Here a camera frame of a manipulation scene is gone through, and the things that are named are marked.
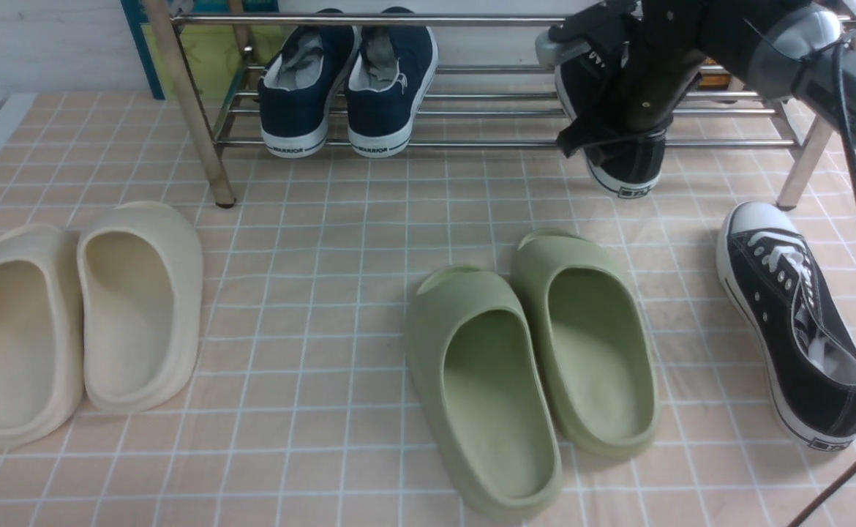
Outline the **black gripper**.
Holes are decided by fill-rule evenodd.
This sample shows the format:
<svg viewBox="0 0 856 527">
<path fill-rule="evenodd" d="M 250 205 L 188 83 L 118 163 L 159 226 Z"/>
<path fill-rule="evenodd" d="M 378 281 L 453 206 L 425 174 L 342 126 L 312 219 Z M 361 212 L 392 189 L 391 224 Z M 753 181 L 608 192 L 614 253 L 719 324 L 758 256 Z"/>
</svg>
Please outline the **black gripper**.
<svg viewBox="0 0 856 527">
<path fill-rule="evenodd" d="M 556 138 L 566 157 L 662 159 L 675 108 L 699 79 L 708 1 L 602 1 L 536 38 L 539 64 L 558 70 L 590 51 L 602 73 Z"/>
</svg>

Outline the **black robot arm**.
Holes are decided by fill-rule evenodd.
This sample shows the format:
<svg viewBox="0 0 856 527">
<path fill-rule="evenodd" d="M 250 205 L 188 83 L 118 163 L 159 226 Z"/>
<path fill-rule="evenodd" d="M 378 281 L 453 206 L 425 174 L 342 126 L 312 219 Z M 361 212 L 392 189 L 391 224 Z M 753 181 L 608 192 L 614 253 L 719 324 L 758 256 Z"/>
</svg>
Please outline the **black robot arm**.
<svg viewBox="0 0 856 527">
<path fill-rule="evenodd" d="M 712 58 L 766 100 L 795 97 L 856 149 L 856 51 L 810 1 L 604 1 L 536 40 L 545 67 L 596 58 L 598 83 L 557 137 L 582 148 L 662 133 Z"/>
</svg>

